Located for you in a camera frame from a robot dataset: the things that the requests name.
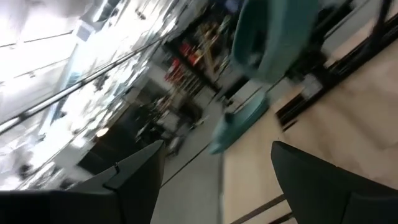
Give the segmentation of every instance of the metal handrail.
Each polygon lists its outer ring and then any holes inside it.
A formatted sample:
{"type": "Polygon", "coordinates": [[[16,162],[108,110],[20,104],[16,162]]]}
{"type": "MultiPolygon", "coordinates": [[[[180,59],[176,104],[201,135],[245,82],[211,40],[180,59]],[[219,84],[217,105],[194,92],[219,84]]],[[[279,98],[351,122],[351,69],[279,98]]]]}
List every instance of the metal handrail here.
{"type": "Polygon", "coordinates": [[[33,115],[43,111],[44,109],[48,108],[49,106],[51,106],[52,104],[60,101],[62,98],[69,96],[70,94],[74,93],[75,91],[83,88],[85,85],[91,83],[92,81],[96,80],[99,77],[102,77],[103,75],[105,75],[106,73],[108,73],[110,70],[114,69],[115,67],[117,67],[118,65],[126,62],[127,60],[129,60],[130,58],[132,58],[133,56],[135,56],[136,54],[142,52],[143,50],[147,49],[148,47],[165,40],[166,38],[168,38],[170,35],[176,34],[178,32],[169,32],[168,34],[164,35],[163,37],[137,49],[134,50],[133,52],[127,54],[126,56],[116,60],[115,62],[111,62],[106,66],[101,67],[100,69],[98,69],[97,71],[95,71],[92,75],[78,81],[76,84],[74,84],[71,87],[68,87],[62,91],[60,91],[59,93],[48,97],[47,99],[41,101],[40,103],[36,104],[35,106],[30,107],[29,109],[19,113],[17,116],[8,119],[7,121],[3,122],[0,124],[0,135],[5,133],[6,131],[12,129],[13,127],[17,126],[18,124],[21,124],[23,121],[29,119],[30,117],[32,117],[33,115]]]}

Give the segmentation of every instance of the chair seat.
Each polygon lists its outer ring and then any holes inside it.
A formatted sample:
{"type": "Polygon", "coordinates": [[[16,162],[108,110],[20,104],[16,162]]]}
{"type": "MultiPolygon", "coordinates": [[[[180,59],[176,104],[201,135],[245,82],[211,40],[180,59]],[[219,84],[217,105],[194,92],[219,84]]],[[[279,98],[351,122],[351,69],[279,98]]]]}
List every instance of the chair seat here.
{"type": "Polygon", "coordinates": [[[209,145],[209,152],[217,154],[224,152],[238,140],[267,110],[269,101],[263,92],[258,92],[254,98],[236,113],[226,113],[221,117],[209,145]]]}
{"type": "Polygon", "coordinates": [[[318,0],[247,0],[239,16],[231,60],[249,78],[274,84],[307,46],[319,10],[318,0]],[[265,38],[263,44],[258,44],[259,37],[265,38]],[[262,54],[257,65],[250,63],[254,52],[262,54]]]}

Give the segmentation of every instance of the teal chair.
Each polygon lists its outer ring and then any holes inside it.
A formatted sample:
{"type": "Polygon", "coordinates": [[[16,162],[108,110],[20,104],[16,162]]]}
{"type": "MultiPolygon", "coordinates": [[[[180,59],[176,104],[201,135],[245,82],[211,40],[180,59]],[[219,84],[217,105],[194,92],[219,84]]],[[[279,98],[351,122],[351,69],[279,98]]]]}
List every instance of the teal chair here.
{"type": "Polygon", "coordinates": [[[263,91],[236,113],[225,113],[213,131],[213,140],[208,146],[210,154],[225,151],[238,140],[268,110],[269,102],[263,91]]]}
{"type": "MultiPolygon", "coordinates": [[[[231,61],[249,78],[275,85],[306,48],[317,21],[318,0],[247,0],[239,16],[231,61]],[[256,63],[253,55],[260,55],[256,63]]],[[[226,113],[213,133],[208,150],[224,152],[267,110],[259,92],[237,113],[226,113]]]]}

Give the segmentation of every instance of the beige floor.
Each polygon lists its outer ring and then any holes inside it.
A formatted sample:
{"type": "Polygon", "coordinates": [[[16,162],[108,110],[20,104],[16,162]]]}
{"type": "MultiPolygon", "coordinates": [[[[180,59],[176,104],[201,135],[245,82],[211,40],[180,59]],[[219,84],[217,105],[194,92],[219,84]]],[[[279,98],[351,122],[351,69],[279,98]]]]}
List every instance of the beige floor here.
{"type": "MultiPolygon", "coordinates": [[[[371,27],[366,25],[333,58],[340,58],[365,39],[371,27]]],[[[398,160],[397,62],[398,41],[301,114],[284,133],[274,105],[224,155],[224,223],[282,193],[270,159],[275,140],[398,189],[394,166],[398,160]]],[[[281,203],[246,223],[268,223],[288,212],[287,203],[281,203]]]]}

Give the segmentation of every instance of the teal cushion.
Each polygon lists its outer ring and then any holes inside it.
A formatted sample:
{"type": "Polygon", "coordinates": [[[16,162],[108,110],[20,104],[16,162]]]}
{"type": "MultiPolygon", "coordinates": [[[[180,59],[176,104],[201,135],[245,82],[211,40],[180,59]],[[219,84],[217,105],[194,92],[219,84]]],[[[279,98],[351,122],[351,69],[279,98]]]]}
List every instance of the teal cushion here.
{"type": "Polygon", "coordinates": [[[307,46],[316,23],[318,0],[247,0],[239,16],[231,61],[250,78],[274,84],[307,46]],[[249,59],[258,33],[265,49],[258,66],[249,59]]]}
{"type": "Polygon", "coordinates": [[[258,92],[241,110],[224,114],[218,122],[208,150],[211,154],[224,152],[238,140],[269,108],[266,94],[258,92]]]}

